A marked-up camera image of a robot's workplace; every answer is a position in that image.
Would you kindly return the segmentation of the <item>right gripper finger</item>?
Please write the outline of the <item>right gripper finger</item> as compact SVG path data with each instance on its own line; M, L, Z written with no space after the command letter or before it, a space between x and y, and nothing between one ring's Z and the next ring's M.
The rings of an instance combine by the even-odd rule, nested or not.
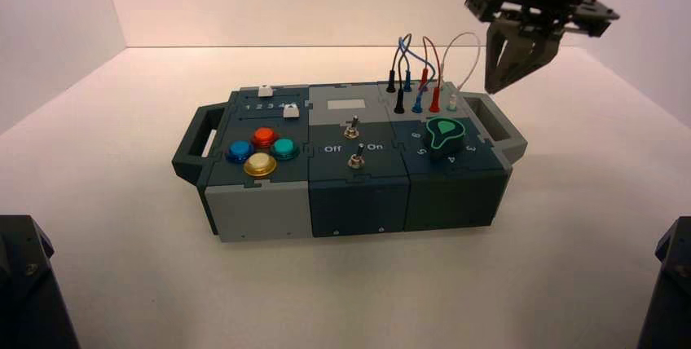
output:
M499 60L499 90L511 86L549 64L557 55L562 36L520 33L502 29L505 46Z
M485 91L495 94L508 87L515 72L517 23L494 21L486 32Z

